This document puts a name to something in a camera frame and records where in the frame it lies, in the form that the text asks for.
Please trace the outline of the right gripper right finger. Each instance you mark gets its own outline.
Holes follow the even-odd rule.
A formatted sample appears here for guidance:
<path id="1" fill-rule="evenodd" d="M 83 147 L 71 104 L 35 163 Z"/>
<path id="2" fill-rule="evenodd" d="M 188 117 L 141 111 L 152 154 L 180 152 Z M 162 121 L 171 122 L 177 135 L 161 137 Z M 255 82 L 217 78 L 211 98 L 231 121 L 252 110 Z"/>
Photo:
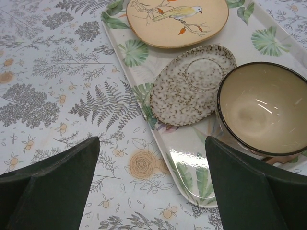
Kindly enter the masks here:
<path id="1" fill-rule="evenodd" d="M 206 157 L 225 230 L 305 230 L 307 178 L 208 136 Z"/>

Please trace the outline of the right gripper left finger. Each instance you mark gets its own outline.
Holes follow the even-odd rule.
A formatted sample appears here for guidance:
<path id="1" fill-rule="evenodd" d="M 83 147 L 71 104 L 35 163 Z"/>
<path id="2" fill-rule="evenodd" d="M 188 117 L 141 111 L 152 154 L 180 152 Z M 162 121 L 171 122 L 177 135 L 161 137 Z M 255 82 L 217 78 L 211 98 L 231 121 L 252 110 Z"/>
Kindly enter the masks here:
<path id="1" fill-rule="evenodd" d="M 0 176 L 2 230 L 77 230 L 100 141 L 90 137 L 57 155 Z"/>

